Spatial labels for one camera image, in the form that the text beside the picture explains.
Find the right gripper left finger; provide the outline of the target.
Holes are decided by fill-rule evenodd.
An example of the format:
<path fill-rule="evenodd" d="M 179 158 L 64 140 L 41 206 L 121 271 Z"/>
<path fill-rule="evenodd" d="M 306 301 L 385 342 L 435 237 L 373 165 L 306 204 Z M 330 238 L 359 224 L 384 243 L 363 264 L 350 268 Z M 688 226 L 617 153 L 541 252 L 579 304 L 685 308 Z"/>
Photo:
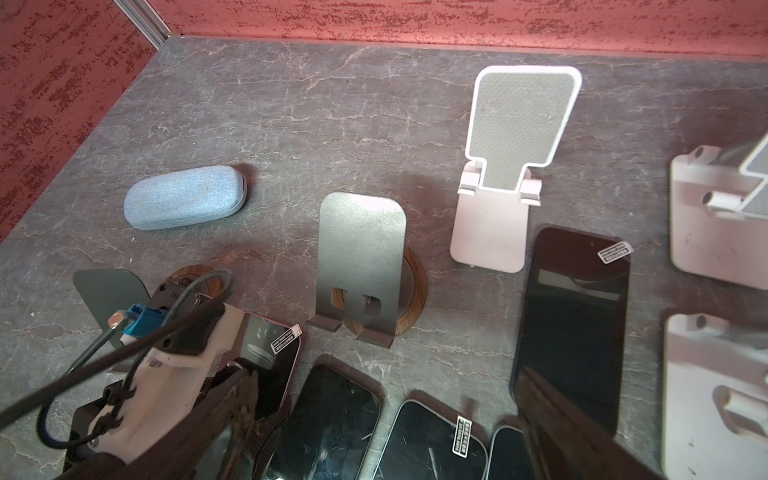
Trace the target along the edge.
<path fill-rule="evenodd" d="M 212 389 L 177 426 L 126 463 L 97 453 L 61 479 L 243 479 L 245 443 L 255 422 L 258 373 L 239 369 Z"/>

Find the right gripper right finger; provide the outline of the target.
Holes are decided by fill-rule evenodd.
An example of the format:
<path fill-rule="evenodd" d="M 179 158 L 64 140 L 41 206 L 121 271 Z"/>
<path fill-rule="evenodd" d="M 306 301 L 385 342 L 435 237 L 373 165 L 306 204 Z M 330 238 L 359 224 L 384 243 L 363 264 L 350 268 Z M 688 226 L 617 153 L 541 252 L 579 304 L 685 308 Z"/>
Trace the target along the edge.
<path fill-rule="evenodd" d="M 538 479 L 658 479 L 534 370 L 514 387 L 526 448 Z"/>

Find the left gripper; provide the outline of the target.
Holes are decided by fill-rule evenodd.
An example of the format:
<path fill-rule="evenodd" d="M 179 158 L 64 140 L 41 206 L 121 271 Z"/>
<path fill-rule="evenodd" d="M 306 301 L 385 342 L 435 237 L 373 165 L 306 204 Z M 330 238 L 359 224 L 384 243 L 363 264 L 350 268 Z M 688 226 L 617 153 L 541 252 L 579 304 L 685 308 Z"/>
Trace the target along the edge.
<path fill-rule="evenodd" d="M 230 375 L 232 375 L 232 373 L 234 373 L 235 371 L 237 371 L 237 370 L 239 370 L 239 369 L 245 369 L 245 368 L 243 368 L 243 367 L 231 367 L 231 368 L 227 369 L 227 370 L 225 371 L 225 378 L 224 378 L 224 380 L 223 380 L 221 383 L 219 383 L 217 386 L 221 385 L 221 384 L 222 384 L 224 381 L 226 381 L 226 380 L 227 380 L 227 379 L 230 377 Z M 204 400 L 204 399 L 207 397 L 207 395 L 205 395 L 205 397 L 204 397 L 202 400 L 199 400 L 199 399 L 198 399 L 198 397 L 197 397 L 197 399 L 196 399 L 196 401 L 195 401 L 195 404 L 194 404 L 193 408 L 194 408 L 195 406 L 197 406 L 199 403 L 201 403 L 201 402 L 202 402 L 202 401 L 203 401 L 203 400 Z M 97 452 L 95 452 L 95 451 L 92 449 L 92 445 L 93 445 L 94 441 L 95 441 L 95 440 L 93 440 L 93 441 L 89 442 L 88 444 L 86 444 L 86 446 L 84 446 L 84 447 L 80 447 L 80 448 L 78 448 L 78 449 L 77 449 L 77 454 L 78 454 L 78 455 L 79 455 L 79 456 L 82 458 L 82 460 L 81 460 L 81 461 L 79 461 L 79 462 L 77 462 L 77 463 L 75 463 L 75 465 L 77 465 L 77 464 L 79 464 L 79 463 L 81 463 L 81 462 L 83 462 L 83 461 L 85 461 L 85 460 L 87 460 L 87 459 L 91 458 L 91 457 L 92 457 L 92 456 L 94 456 L 95 454 L 97 454 Z"/>

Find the black phone with sticker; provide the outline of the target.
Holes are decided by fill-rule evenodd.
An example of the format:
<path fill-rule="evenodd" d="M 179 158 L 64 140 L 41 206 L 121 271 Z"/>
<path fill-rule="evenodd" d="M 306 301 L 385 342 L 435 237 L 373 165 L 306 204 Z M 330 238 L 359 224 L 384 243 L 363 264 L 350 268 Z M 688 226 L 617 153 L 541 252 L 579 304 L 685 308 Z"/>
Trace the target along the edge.
<path fill-rule="evenodd" d="M 510 381 L 530 368 L 609 435 L 618 426 L 632 247 L 562 227 L 536 236 Z"/>

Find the purple edged phone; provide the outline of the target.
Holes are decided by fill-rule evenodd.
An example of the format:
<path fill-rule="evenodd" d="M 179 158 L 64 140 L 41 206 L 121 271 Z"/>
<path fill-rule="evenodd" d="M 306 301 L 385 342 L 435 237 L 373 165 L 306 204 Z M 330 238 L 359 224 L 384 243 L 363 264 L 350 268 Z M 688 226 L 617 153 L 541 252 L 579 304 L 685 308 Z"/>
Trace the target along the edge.
<path fill-rule="evenodd" d="M 286 402 L 290 383 L 303 346 L 299 324 L 288 326 L 246 312 L 233 355 L 247 360 L 258 372 L 255 416 L 265 418 Z"/>

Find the black phone stand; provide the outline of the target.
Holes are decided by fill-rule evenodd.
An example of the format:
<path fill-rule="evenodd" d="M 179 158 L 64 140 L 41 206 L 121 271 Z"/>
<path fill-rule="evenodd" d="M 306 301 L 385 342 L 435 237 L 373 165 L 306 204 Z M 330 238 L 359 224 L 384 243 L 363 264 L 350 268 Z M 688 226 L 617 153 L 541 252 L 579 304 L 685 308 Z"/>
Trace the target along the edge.
<path fill-rule="evenodd" d="M 406 400 L 377 462 L 382 480 L 485 477 L 488 453 L 473 435 L 473 422 L 461 415 L 450 420 L 417 400 Z"/>

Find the white phone stand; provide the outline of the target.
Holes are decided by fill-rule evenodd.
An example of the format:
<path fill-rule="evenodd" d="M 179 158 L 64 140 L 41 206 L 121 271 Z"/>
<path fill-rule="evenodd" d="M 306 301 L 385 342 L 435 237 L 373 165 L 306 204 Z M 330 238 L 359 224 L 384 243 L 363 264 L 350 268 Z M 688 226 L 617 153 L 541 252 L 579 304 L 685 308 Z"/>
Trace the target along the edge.
<path fill-rule="evenodd" d="M 687 273 L 767 288 L 766 136 L 673 158 L 670 257 Z"/>
<path fill-rule="evenodd" d="M 528 217 L 541 204 L 535 169 L 556 154 L 582 75 L 571 66 L 489 66 L 476 77 L 450 255 L 504 273 L 522 270 Z"/>
<path fill-rule="evenodd" d="M 663 363 L 665 476 L 766 478 L 766 327 L 672 315 L 664 325 Z"/>

